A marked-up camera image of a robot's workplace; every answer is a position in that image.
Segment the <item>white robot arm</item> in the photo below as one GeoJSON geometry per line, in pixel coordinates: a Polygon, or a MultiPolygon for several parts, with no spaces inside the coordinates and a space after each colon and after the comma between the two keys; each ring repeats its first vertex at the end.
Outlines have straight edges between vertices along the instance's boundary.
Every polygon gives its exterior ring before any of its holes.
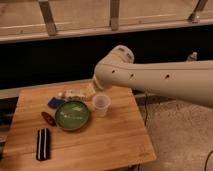
{"type": "Polygon", "coordinates": [[[128,87],[213,108],[213,60],[135,64],[133,52],[114,47],[95,66],[88,92],[128,87]]]}

